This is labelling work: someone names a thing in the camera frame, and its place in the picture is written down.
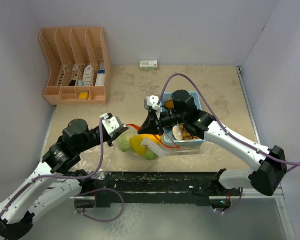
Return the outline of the green cabbage front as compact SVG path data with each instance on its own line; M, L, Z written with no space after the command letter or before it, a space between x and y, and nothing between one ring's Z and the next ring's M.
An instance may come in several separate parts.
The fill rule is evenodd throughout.
M122 152L134 152L131 145L131 139L134 136L133 133L124 133L117 140L118 149Z

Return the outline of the green cabbage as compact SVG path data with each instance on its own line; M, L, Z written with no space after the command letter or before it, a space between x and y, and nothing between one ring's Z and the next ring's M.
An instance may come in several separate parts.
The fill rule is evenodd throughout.
M159 156L149 148L146 149L142 157L148 161L153 161L159 158Z
M124 133L117 140L118 149L122 152L134 152L131 145L131 139L134 136L133 133Z

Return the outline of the yellow starfruit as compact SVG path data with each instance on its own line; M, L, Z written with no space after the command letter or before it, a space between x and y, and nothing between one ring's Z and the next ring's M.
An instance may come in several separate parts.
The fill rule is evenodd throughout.
M133 150L140 156L143 156L147 151L147 147L145 145L142 145L142 141L143 138L139 135L133 136L130 139L130 144Z

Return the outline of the clear orange zip bag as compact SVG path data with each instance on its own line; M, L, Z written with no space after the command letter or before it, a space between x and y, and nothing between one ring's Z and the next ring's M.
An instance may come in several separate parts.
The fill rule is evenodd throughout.
M140 129L140 127L138 125L130 123L130 124L127 124L127 127L128 127L128 130L126 132L124 132L123 134L134 134L134 136L140 136L140 134L138 134L138 130ZM147 149L151 149L154 153L156 153L158 155L158 159L159 159L159 158L163 158L163 157L166 157L166 156L172 154L176 150L181 149L175 142L173 142L173 143L175 146L166 145L164 136L161 136L160 144L156 144L154 141L152 141L151 139L149 139L147 137L143 139L141 144L145 145L147 147ZM142 155L137 154L135 151L134 152L124 152L124 153L133 153L136 156L143 158Z

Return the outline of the green cabbage back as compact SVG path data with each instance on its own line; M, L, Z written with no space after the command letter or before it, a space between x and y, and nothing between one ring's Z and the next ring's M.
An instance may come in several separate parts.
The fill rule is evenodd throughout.
M146 149L142 157L148 161L153 161L159 158L159 156L149 148Z

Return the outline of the orange fruit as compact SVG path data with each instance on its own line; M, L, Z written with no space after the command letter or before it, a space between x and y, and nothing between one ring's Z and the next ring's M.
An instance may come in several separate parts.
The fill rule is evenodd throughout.
M142 137L142 139L149 138L158 145L161 143L161 140L162 140L160 135L141 134L140 137Z

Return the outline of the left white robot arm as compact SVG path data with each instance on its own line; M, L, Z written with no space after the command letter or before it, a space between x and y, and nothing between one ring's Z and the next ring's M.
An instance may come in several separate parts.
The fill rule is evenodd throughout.
M0 203L0 236L19 240L47 212L74 196L88 196L101 185L97 170L71 171L81 161L81 153L107 143L113 145L128 127L118 117L106 114L99 126L89 129L83 119L74 119L62 131L57 143L42 157L37 168L5 201Z

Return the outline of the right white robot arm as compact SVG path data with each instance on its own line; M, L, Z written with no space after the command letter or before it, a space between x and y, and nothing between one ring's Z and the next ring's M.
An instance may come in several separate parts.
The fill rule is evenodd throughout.
M165 128L183 124L192 136L220 146L248 165L242 170L220 170L212 183L216 195L234 188L254 188L269 197L275 193L288 171L282 148L260 145L225 127L215 116L198 109L186 90L172 94L172 109L162 111L159 100L155 95L145 98L148 116L138 134L163 135Z

